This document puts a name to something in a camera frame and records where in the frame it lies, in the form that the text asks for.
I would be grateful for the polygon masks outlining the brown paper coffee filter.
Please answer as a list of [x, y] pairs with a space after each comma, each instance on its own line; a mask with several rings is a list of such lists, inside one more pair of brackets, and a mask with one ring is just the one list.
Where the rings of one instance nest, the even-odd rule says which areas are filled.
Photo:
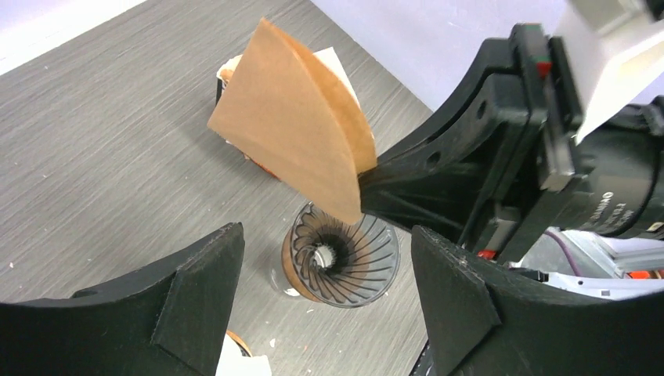
[[359, 221], [359, 175], [377, 165], [368, 121], [348, 86], [273, 23], [258, 23], [207, 125], [326, 213]]

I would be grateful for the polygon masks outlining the grey glass dripper cone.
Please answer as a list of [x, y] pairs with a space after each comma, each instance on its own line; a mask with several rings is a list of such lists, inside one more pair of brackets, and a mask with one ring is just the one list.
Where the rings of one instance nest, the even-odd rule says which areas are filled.
[[401, 252], [395, 228], [364, 214], [346, 224], [307, 203], [284, 238], [280, 261], [303, 298], [352, 309], [382, 297], [398, 274]]

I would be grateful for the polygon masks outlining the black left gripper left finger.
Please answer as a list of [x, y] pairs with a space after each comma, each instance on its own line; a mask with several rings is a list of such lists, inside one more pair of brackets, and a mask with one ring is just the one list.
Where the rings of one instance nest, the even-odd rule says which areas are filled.
[[231, 222], [69, 298], [2, 303], [2, 374], [215, 374], [244, 247]]

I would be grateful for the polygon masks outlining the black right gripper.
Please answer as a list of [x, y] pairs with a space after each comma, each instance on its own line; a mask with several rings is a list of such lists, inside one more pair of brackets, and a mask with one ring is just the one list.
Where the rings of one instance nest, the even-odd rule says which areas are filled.
[[582, 179], [569, 134], [581, 119], [562, 40], [519, 23], [486, 39], [440, 108], [360, 176], [362, 210], [519, 260]]

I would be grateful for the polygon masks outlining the white paper coffee filter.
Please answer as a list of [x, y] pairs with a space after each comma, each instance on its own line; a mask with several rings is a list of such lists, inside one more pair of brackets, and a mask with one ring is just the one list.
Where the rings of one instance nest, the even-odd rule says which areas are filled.
[[227, 331], [215, 375], [272, 376], [272, 370], [267, 356], [253, 356], [240, 337]]

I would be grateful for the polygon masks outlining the clear glass carafe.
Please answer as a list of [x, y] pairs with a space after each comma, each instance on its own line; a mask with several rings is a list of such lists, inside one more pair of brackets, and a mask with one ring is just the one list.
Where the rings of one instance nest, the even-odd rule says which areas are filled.
[[301, 297], [299, 292], [294, 287], [292, 287], [291, 283], [287, 279], [286, 273], [283, 270], [283, 264], [279, 257], [274, 258], [271, 261], [269, 268], [269, 278], [273, 289], [278, 293], [292, 298]]

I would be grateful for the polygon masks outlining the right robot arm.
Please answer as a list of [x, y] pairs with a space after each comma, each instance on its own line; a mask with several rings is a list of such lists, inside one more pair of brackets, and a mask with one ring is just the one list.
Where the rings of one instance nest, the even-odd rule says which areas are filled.
[[555, 277], [518, 260], [551, 227], [663, 238], [662, 115], [662, 97], [629, 105], [576, 142], [568, 46], [520, 23], [486, 39], [443, 105], [360, 175], [362, 213], [446, 238], [465, 266], [587, 301], [661, 302], [661, 280]]

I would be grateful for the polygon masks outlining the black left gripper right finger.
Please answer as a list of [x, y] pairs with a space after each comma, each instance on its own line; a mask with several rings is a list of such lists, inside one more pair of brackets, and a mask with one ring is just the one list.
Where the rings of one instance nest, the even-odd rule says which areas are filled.
[[427, 343], [415, 375], [660, 375], [663, 294], [582, 295], [467, 253], [416, 226]]

